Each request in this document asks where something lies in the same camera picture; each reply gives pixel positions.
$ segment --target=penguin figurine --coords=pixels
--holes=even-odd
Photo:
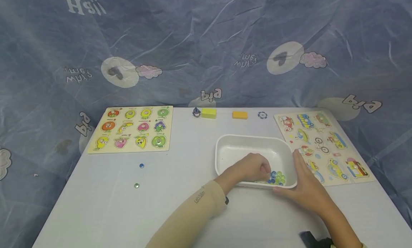
[[[193,109],[192,114],[193,114],[195,117],[199,117],[199,116],[200,116],[200,110],[198,110],[197,107],[195,107],[195,109]]]

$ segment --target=blue backdrop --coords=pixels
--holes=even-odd
[[[0,0],[0,246],[106,107],[329,108],[411,226],[412,0]]]

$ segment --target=black object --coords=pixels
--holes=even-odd
[[[113,75],[113,76],[116,75],[117,79],[119,79],[119,80],[123,79],[123,75],[117,67],[112,67],[112,68],[108,69],[107,72],[110,75]]]
[[[333,245],[333,241],[330,238],[325,238],[322,240],[316,240],[311,232],[301,232],[299,234],[306,248],[330,248]]]

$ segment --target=printed cloud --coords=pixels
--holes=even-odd
[[[328,64],[326,58],[315,52],[304,53],[300,58],[300,63],[306,67],[325,68]]]
[[[7,175],[7,169],[11,166],[11,153],[6,149],[0,150],[0,180]]]
[[[140,77],[146,77],[146,79],[158,77],[163,73],[162,69],[151,65],[141,65],[139,67],[136,67],[136,72]]]

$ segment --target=vehicle puzzle board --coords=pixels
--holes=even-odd
[[[173,106],[108,107],[87,153],[169,150]]]
[[[288,145],[298,149],[324,186],[376,180],[346,135],[323,111],[274,115]]]

